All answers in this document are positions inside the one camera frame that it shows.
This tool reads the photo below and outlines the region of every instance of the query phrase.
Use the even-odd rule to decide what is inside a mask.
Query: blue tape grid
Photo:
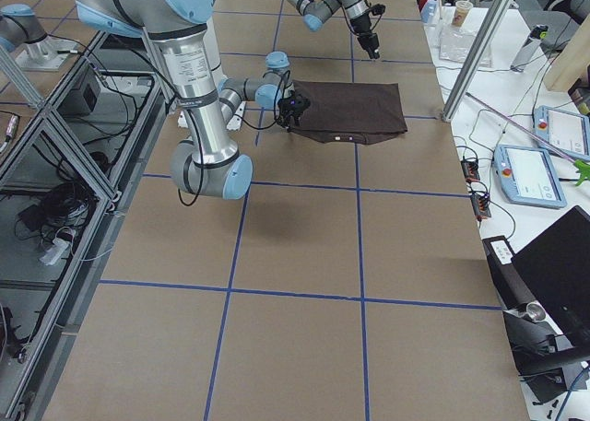
[[[272,13],[243,13],[243,12],[233,12],[233,11],[217,11],[218,13],[226,13],[226,14],[235,14],[235,15],[269,15],[269,16],[277,16],[277,28],[275,31],[275,37],[273,40],[273,50],[277,47],[277,39],[280,30],[280,21],[282,17],[298,17],[297,15],[291,14],[283,14],[283,6],[284,0],[281,0],[281,6],[279,10],[279,14],[272,14]],[[52,30],[54,33],[56,30],[60,28],[60,26],[68,19],[76,19],[72,18],[71,15],[74,12],[75,8],[73,7],[67,15],[63,18],[47,18],[47,19],[57,19],[60,20],[57,26]],[[382,21],[402,21],[402,22],[420,22],[419,19],[409,19],[409,18],[383,18]],[[318,59],[318,60],[350,60],[350,75],[351,81],[355,81],[355,69],[354,64],[355,62],[368,62],[367,59],[355,59],[354,58],[354,48],[353,48],[354,38],[350,35],[350,58],[349,59],[335,59],[329,57],[305,57],[305,56],[292,56],[293,58],[305,58],[305,59]],[[262,56],[264,54],[247,54],[247,53],[222,53],[222,55],[255,55],[255,56]],[[416,61],[395,61],[395,60],[383,60],[386,63],[400,63],[400,64],[428,64],[431,65],[430,62],[416,62]],[[8,84],[6,84],[2,89],[0,89],[0,94],[6,89]],[[260,126],[262,123],[262,119],[264,116],[264,109],[251,109],[252,111],[260,111],[259,123]],[[435,119],[433,116],[406,116],[409,119]],[[255,144],[258,146],[260,140],[260,132],[256,135]],[[207,287],[207,286],[197,286],[197,285],[175,285],[175,284],[165,284],[165,283],[150,283],[150,282],[137,282],[137,281],[125,281],[125,280],[109,280],[109,279],[102,279],[100,282],[104,285],[126,285],[126,286],[137,286],[137,287],[162,287],[162,288],[181,288],[181,289],[193,289],[193,290],[202,290],[202,291],[213,291],[219,293],[225,293],[225,303],[223,308],[223,313],[221,317],[221,323],[218,332],[218,341],[216,346],[215,352],[215,359],[213,368],[211,371],[211,377],[209,381],[209,388],[206,398],[206,409],[204,412],[203,419],[204,421],[208,421],[209,414],[211,410],[211,404],[213,399],[213,394],[215,390],[215,381],[217,377],[217,370],[218,365],[221,357],[221,348],[223,345],[223,337],[225,333],[226,322],[228,318],[228,312],[230,308],[230,298],[231,294],[249,294],[249,295],[263,295],[263,296],[275,296],[275,297],[291,297],[291,298],[307,298],[307,299],[328,299],[328,300],[346,300],[352,302],[359,302],[360,304],[360,320],[361,320],[361,334],[362,334],[362,365],[363,365],[363,389],[364,389],[364,405],[365,405],[365,421],[371,420],[371,396],[370,396],[370,387],[369,387],[369,358],[368,358],[368,349],[367,349],[367,321],[366,321],[366,303],[381,303],[381,304],[390,304],[390,305],[408,305],[408,306],[422,306],[422,307],[437,307],[437,308],[454,308],[454,309],[464,309],[464,310],[494,310],[499,311],[501,310],[500,307],[495,306],[480,306],[480,305],[470,305],[470,304],[461,304],[461,303],[439,303],[439,302],[427,302],[427,301],[414,301],[414,300],[401,300],[401,299],[389,299],[389,298],[368,298],[365,296],[365,285],[364,285],[364,260],[363,260],[363,247],[362,247],[362,215],[361,215],[361,198],[360,193],[362,192],[375,192],[375,193],[398,193],[398,194],[410,194],[410,195],[433,195],[433,196],[448,196],[448,197],[460,197],[460,198],[467,198],[467,195],[462,194],[450,194],[450,193],[423,193],[423,192],[410,192],[410,191],[398,191],[398,190],[385,190],[385,189],[367,189],[360,187],[360,159],[359,159],[359,152],[358,146],[355,145],[355,171],[356,171],[356,186],[355,187],[339,187],[339,186],[318,186],[318,185],[298,185],[298,184],[287,184],[287,183],[276,183],[276,182],[264,182],[264,181],[255,181],[253,182],[254,185],[263,185],[263,186],[291,186],[291,187],[301,187],[301,188],[309,188],[309,189],[326,189],[326,190],[346,190],[346,191],[355,191],[357,195],[357,230],[358,230],[358,242],[359,242],[359,278],[360,278],[360,296],[359,297],[344,297],[344,296],[337,296],[337,295],[322,295],[322,294],[308,294],[308,293],[296,293],[296,292],[288,292],[288,291],[272,291],[272,290],[257,290],[257,289],[244,289],[244,288],[233,288],[233,280],[235,276],[236,264],[238,261],[241,241],[242,241],[242,232],[243,232],[243,225],[247,211],[248,205],[248,198],[249,193],[246,194],[243,206],[242,206],[242,215],[240,218],[240,225],[238,228],[238,235],[236,237],[236,243],[233,253],[233,259],[231,264],[230,270],[230,279],[228,282],[227,287]],[[145,177],[152,177],[152,178],[169,178],[169,175],[164,174],[144,174]]]

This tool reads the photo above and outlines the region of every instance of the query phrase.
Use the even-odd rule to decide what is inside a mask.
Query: robot arm label
[[[174,85],[193,85],[200,79],[208,78],[209,67],[203,48],[189,53],[167,53],[164,54],[164,60]]]

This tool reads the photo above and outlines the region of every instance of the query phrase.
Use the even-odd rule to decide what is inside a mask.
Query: white sticker
[[[502,264],[510,264],[513,262],[513,253],[504,240],[493,241],[491,248],[496,252],[496,256]]]
[[[209,66],[203,48],[190,53],[164,54],[164,59],[172,81],[180,87],[193,85],[209,76]]]

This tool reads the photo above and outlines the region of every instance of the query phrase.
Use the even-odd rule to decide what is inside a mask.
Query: white label
[[[540,152],[509,148],[508,158],[521,197],[555,201],[557,195]]]
[[[209,66],[203,48],[190,53],[164,54],[164,59],[172,81],[180,87],[193,85],[209,75]]]
[[[496,253],[496,256],[500,260],[502,264],[510,264],[513,260],[513,253],[510,252],[510,249],[506,245],[506,241],[493,241],[491,243],[491,248]]]
[[[566,112],[549,111],[549,141],[561,149],[585,154],[582,119]]]

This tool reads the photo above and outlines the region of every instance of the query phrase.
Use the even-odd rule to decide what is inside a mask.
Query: metal pole
[[[20,91],[22,96],[27,100],[31,108],[39,110],[45,103],[44,98],[39,91],[30,83],[18,66],[17,62],[12,58],[3,46],[0,46],[0,69],[4,71],[8,80],[10,80]]]
[[[481,28],[473,42],[473,46],[471,47],[471,50],[469,50],[465,63],[454,83],[449,99],[444,105],[442,119],[446,122],[450,122],[451,119],[453,119],[463,96],[471,84],[471,80],[473,80],[473,77],[478,70],[479,62],[481,61],[483,53],[488,47],[491,38],[494,36],[496,29],[498,29],[502,23],[504,14],[512,2],[513,0],[494,0],[491,4],[491,8],[481,24]]]

